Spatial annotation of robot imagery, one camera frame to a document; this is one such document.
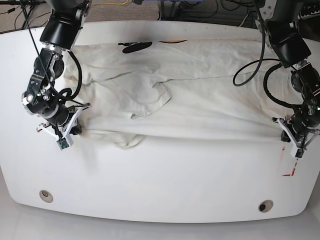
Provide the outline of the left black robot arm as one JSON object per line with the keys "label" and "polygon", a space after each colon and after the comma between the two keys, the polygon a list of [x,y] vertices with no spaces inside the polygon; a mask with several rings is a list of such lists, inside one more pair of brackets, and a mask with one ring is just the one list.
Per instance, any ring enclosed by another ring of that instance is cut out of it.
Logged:
{"label": "left black robot arm", "polygon": [[[319,135],[320,130],[320,76],[307,58],[311,51],[301,37],[296,22],[304,0],[256,0],[258,19],[263,38],[279,59],[263,78],[266,95],[276,104],[292,109],[292,116],[278,118],[282,128],[281,140],[292,143],[291,154],[301,158],[307,146]],[[302,104],[290,104],[272,96],[268,90],[271,73],[279,68],[292,68],[292,86],[301,93]]]}

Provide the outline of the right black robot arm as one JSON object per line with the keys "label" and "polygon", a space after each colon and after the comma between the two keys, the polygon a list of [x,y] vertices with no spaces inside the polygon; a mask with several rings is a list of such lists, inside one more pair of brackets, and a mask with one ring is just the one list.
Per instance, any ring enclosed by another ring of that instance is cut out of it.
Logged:
{"label": "right black robot arm", "polygon": [[[45,119],[54,129],[58,141],[66,138],[64,129],[73,135],[82,132],[77,122],[77,110],[85,104],[76,103],[67,107],[66,102],[74,102],[82,85],[82,69],[72,52],[85,19],[88,16],[92,1],[90,0],[48,0],[51,15],[40,37],[45,45],[37,52],[33,73],[26,91],[22,94],[22,105],[31,115]],[[75,90],[55,89],[55,81],[64,71],[63,52],[69,53],[78,69],[78,84]]]}

